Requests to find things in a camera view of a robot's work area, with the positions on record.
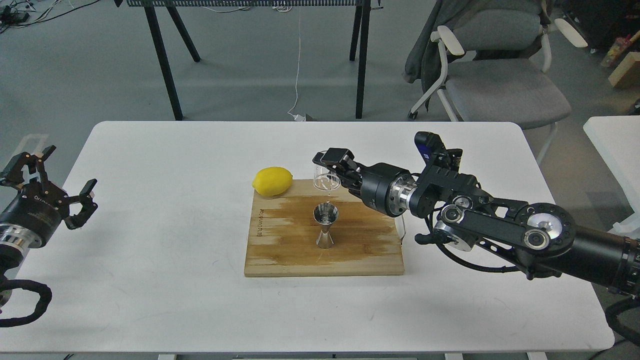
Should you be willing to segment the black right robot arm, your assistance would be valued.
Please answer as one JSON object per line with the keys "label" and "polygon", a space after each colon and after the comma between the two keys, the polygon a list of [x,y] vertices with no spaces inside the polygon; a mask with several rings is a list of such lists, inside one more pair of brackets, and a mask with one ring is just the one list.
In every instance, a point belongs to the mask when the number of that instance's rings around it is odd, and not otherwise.
{"label": "black right robot arm", "polygon": [[365,166],[347,148],[329,148],[313,158],[339,178],[366,207],[396,218],[409,212],[424,219],[427,234],[451,260],[480,272],[522,272],[528,280],[566,274],[624,296],[605,310],[610,328],[636,346],[639,333],[619,316],[639,307],[639,241],[575,223],[566,209],[546,202],[497,198],[477,178],[459,172],[463,151],[419,131],[414,144],[425,163],[419,174],[378,162]]}

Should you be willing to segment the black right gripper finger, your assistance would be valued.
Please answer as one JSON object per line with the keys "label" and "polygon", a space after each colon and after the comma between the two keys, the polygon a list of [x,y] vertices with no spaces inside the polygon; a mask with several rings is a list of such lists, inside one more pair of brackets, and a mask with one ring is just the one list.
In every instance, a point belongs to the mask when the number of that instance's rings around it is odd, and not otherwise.
{"label": "black right gripper finger", "polygon": [[362,176],[358,173],[355,174],[340,174],[330,173],[331,177],[339,180],[340,186],[347,189],[347,191],[358,199],[362,199]]}
{"label": "black right gripper finger", "polygon": [[316,166],[324,167],[339,176],[357,173],[360,168],[354,154],[347,148],[331,147],[324,152],[317,152],[311,161]]}

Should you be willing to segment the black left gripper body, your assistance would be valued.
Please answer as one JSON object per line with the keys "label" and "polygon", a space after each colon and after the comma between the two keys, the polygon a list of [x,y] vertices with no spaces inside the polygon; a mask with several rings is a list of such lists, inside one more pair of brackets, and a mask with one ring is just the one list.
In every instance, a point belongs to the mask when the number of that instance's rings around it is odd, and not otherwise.
{"label": "black left gripper body", "polygon": [[22,249],[43,248],[69,215],[69,206],[56,200],[51,205],[37,195],[18,194],[0,216],[1,243]]}

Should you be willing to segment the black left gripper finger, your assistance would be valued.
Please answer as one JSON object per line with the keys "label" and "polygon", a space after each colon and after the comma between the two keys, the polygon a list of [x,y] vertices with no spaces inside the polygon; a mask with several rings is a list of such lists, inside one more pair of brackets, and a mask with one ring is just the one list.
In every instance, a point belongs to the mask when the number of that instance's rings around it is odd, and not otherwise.
{"label": "black left gripper finger", "polygon": [[[98,180],[92,178],[86,182],[78,195],[62,198],[62,220],[69,230],[82,228],[98,209],[93,195],[93,189],[97,183]],[[71,214],[70,205],[73,204],[81,205],[80,211],[76,214]]]}
{"label": "black left gripper finger", "polygon": [[14,155],[1,171],[0,184],[16,189],[23,198],[55,198],[57,187],[48,180],[44,163],[56,148],[50,145],[41,155],[28,152]]}

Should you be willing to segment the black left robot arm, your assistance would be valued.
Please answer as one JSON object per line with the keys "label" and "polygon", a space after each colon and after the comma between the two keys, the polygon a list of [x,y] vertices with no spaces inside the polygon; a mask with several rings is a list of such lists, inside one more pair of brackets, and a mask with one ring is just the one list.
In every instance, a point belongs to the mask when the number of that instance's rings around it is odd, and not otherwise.
{"label": "black left robot arm", "polygon": [[9,279],[7,271],[18,268],[29,249],[43,248],[61,223],[69,230],[82,228],[98,209],[93,194],[98,182],[96,178],[88,180],[75,196],[49,180],[45,161],[55,149],[56,146],[50,145],[42,153],[18,153],[1,172],[1,186],[17,191],[0,215],[1,305],[6,305],[14,290],[39,295],[31,314],[3,318],[0,321],[2,328],[36,321],[46,312],[53,298],[48,285],[28,279]]}

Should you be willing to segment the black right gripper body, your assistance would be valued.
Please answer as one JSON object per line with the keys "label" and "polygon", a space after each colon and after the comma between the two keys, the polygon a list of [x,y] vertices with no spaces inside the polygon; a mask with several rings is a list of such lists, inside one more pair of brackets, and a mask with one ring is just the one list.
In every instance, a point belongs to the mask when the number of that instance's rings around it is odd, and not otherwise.
{"label": "black right gripper body", "polygon": [[361,200],[366,207],[392,218],[409,210],[410,198],[418,184],[408,170],[378,162],[360,166],[355,173],[362,177]]}

